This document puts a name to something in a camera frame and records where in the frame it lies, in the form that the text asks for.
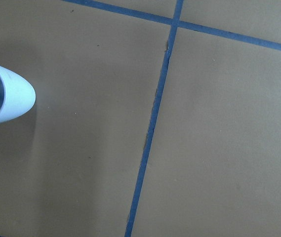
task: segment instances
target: floor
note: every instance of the floor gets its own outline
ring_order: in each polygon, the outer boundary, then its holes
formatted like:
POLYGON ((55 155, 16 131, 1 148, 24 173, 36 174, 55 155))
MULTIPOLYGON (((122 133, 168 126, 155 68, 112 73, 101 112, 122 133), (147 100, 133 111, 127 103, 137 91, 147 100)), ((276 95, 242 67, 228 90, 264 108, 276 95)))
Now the floor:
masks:
POLYGON ((281 236, 281 2, 0 0, 0 236, 281 236))

